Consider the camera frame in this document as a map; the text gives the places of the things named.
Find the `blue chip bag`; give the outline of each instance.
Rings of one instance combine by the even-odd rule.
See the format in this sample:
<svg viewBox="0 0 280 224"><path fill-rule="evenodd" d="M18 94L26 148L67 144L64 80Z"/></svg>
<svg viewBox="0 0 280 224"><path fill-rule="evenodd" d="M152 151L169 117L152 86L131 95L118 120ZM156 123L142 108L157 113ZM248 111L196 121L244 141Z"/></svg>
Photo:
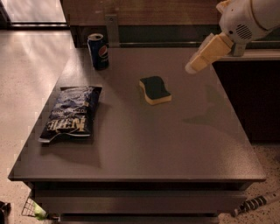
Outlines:
<svg viewBox="0 0 280 224"><path fill-rule="evenodd" d="M101 87L70 87L62 90L38 140L50 143L61 135L91 136L101 91Z"/></svg>

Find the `table top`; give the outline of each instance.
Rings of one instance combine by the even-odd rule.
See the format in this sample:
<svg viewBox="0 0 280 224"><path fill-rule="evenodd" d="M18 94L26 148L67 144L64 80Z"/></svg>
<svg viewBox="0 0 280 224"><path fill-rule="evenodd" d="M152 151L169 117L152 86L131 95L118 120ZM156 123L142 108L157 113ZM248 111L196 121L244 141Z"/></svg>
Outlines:
<svg viewBox="0 0 280 224"><path fill-rule="evenodd" d="M210 66L191 75L196 49L112 48L109 67L92 68L73 49L9 179L21 181L254 182L265 174ZM158 75L170 102L149 105L141 78ZM60 87L102 86L87 141L42 145L38 138Z"/></svg>

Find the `yellow sponge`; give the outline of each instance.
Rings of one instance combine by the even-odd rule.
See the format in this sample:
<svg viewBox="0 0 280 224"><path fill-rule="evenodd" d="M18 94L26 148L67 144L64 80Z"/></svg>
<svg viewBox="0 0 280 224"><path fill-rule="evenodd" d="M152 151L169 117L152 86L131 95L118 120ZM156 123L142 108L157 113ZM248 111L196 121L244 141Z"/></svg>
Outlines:
<svg viewBox="0 0 280 224"><path fill-rule="evenodd" d="M144 91L145 100L150 105L172 100L172 95L166 90L165 83L159 76L142 78L139 81L139 85Z"/></svg>

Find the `pepsi logo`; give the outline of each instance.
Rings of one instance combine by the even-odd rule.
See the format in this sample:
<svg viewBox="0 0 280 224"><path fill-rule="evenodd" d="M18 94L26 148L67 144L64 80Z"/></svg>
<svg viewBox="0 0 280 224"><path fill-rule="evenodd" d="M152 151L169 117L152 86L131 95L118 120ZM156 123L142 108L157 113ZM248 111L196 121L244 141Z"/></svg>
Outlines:
<svg viewBox="0 0 280 224"><path fill-rule="evenodd" d="M99 57L101 57L101 58L106 58L107 57L107 47L105 46L105 45L103 45L100 49L99 49L99 51L98 51L98 55L99 55Z"/></svg>

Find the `speckled floor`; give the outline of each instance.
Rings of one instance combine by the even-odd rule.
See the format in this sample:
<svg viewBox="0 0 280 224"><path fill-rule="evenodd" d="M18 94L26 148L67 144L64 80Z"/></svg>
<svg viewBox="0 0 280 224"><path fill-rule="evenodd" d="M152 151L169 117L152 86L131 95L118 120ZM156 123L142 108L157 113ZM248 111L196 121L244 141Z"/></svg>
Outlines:
<svg viewBox="0 0 280 224"><path fill-rule="evenodd" d="M29 189L8 174L56 80L75 49L69 31L0 31L0 200L11 203L8 224L51 223L21 215ZM268 179L253 184L248 198L280 188L280 145L254 145ZM221 224L280 224L280 201Z"/></svg>

